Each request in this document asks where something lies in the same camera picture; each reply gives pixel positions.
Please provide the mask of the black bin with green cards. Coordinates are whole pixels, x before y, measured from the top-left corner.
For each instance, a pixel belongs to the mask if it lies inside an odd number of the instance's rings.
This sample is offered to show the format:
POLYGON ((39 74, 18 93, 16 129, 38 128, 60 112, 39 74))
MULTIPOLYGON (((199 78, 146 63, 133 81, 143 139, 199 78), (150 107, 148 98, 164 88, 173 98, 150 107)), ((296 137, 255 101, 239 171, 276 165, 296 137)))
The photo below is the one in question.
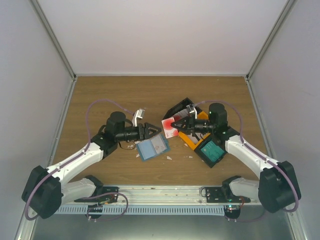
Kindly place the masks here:
POLYGON ((227 154, 226 142, 231 137, 239 135, 240 133, 232 127, 228 127, 227 130, 215 131, 199 142, 194 151, 208 167, 213 168, 227 154))

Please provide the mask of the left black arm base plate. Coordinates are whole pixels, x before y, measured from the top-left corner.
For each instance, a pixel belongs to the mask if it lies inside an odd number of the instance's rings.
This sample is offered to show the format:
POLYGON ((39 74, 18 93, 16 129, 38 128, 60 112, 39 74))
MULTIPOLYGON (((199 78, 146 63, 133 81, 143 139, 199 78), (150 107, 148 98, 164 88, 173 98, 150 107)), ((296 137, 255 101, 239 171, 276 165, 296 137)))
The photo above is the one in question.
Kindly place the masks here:
POLYGON ((93 199, 84 199, 84 198, 79 198, 76 199, 74 202, 75 203, 101 203, 101 204, 111 204, 111 203, 116 203, 118 201, 118 192, 119 192, 119 187, 117 186, 103 186, 99 188, 98 190, 95 190, 94 193, 92 194, 92 197, 96 197, 93 199))

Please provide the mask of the black bin with red cards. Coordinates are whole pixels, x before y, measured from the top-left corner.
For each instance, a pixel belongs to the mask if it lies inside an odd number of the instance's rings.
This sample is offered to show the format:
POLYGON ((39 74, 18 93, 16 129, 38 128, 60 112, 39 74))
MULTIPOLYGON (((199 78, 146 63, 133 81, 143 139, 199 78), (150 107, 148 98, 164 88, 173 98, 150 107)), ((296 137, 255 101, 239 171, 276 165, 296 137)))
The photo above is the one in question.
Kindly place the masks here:
MULTIPOLYGON (((190 104, 193 104, 193 102, 188 97, 186 97, 185 99, 183 99, 182 101, 180 101, 179 103, 174 105, 172 108, 170 108, 166 112, 166 114, 164 115, 164 117, 162 119, 164 120, 164 119, 168 119, 168 118, 174 117, 174 115, 177 112, 179 112, 181 110, 184 110, 184 109, 187 109, 186 106, 190 105, 190 104)), ((179 119, 182 119, 182 118, 174 117, 174 119, 175 120, 179 120, 179 119)))

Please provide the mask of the blue leather card holder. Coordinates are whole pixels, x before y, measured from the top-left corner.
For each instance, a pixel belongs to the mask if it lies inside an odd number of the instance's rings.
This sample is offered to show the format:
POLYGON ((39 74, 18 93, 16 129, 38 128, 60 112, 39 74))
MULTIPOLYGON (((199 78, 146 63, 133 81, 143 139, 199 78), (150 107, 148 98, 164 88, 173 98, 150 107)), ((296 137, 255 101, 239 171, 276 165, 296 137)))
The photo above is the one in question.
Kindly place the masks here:
POLYGON ((170 151, 169 142, 163 134, 143 140, 136 145, 138 154, 143 162, 170 151))

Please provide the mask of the orange plastic bin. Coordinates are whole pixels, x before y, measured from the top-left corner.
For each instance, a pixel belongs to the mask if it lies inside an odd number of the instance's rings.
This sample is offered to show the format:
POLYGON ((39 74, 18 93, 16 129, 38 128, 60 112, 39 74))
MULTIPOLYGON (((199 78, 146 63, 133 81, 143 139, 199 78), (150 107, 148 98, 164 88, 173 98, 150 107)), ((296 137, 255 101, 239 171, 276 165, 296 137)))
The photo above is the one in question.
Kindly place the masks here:
MULTIPOLYGON (((208 120, 208 114, 205 113, 204 111, 201 111, 200 113, 198 113, 197 115, 198 119, 201 120, 208 120)), ((196 137, 190 135, 187 135, 183 132, 179 132, 178 136, 185 142, 186 146, 189 146, 193 151, 196 149, 196 147, 206 138, 209 136, 208 133, 206 134, 201 134, 201 133, 197 133, 196 137)))

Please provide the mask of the aluminium front rail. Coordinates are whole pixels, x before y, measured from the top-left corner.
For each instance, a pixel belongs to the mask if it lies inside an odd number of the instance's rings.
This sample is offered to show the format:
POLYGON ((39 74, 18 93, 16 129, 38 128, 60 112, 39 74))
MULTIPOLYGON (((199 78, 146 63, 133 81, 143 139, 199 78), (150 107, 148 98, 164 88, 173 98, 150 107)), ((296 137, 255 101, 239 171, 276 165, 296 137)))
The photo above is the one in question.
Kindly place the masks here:
MULTIPOLYGON (((59 208, 62 205, 75 203, 77 199, 94 199, 108 195, 108 193, 92 196, 95 190, 102 187, 110 187, 107 185, 94 184, 91 180, 84 178, 81 181, 68 183, 64 187, 56 187, 52 189, 50 186, 40 187, 31 199, 30 206, 35 209, 36 207, 49 207, 59 208)), ((130 202, 137 203, 155 203, 169 204, 169 203, 191 203, 191 202, 205 202, 206 199, 200 195, 199 186, 128 186, 119 187, 117 196, 120 194, 125 195, 130 202)), ((250 194, 234 194, 236 196, 246 197, 251 200, 249 203, 259 204, 257 192, 250 194)))

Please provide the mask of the white card with red dots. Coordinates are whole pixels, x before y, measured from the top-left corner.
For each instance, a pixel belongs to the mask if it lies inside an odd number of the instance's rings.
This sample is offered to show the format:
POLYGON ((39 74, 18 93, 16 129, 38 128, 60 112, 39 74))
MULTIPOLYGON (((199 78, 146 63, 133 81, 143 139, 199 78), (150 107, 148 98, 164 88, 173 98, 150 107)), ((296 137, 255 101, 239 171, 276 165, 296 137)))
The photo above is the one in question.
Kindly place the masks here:
POLYGON ((161 121, 166 139, 177 137, 179 135, 178 130, 171 126, 171 124, 174 122, 175 122, 174 117, 166 118, 161 121))

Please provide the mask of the red dot card stack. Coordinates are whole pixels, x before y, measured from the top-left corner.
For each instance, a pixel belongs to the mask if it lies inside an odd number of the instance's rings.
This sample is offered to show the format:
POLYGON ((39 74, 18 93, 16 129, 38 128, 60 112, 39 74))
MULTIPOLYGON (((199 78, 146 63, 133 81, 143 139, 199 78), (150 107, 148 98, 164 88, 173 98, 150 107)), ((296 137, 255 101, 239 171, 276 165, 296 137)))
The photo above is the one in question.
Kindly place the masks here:
POLYGON ((183 109, 178 111, 173 117, 174 118, 184 118, 187 117, 189 115, 189 112, 187 109, 183 109))

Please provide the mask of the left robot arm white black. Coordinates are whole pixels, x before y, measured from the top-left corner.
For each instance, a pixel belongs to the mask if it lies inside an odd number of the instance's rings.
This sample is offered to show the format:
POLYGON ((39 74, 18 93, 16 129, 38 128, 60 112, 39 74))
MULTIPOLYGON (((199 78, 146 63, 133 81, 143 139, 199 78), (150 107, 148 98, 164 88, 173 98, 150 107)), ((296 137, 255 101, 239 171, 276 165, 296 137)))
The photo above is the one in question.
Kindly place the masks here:
POLYGON ((98 133, 88 138, 88 143, 73 155, 54 165, 38 165, 28 177, 21 198, 25 202, 24 216, 32 221, 37 217, 51 217, 63 204, 78 199, 98 202, 103 197, 103 184, 93 176, 79 181, 71 180, 112 154, 121 142, 149 140, 159 134, 160 127, 148 122, 142 124, 141 109, 127 119, 123 112, 112 112, 98 133))

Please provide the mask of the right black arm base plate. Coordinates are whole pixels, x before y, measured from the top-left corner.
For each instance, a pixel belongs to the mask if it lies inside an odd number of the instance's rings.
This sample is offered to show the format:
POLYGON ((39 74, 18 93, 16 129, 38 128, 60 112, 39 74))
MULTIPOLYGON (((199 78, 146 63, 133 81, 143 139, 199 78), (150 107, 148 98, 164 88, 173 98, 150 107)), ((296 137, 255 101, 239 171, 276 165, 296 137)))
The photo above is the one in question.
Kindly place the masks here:
POLYGON ((230 189, 223 186, 204 186, 199 190, 199 193, 207 203, 242 204, 251 202, 250 198, 234 195, 230 189))

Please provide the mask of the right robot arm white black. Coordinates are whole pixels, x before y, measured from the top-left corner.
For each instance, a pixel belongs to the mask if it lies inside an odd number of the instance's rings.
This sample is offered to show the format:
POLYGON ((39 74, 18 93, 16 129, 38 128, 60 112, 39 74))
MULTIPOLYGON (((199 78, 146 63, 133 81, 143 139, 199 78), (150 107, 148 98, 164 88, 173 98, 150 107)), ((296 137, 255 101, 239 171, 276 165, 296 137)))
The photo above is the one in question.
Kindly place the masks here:
POLYGON ((241 129, 235 130, 229 126, 226 101, 209 100, 208 103, 207 119, 198 118, 197 104, 192 103, 186 106, 188 116, 174 121, 171 126, 194 137, 208 134, 217 160, 230 154, 257 176, 257 180, 238 175, 224 180, 221 186, 223 200, 232 203, 238 197, 244 197, 258 200, 270 213, 279 210, 295 212, 299 207, 301 191, 293 165, 262 153, 245 140, 241 129))

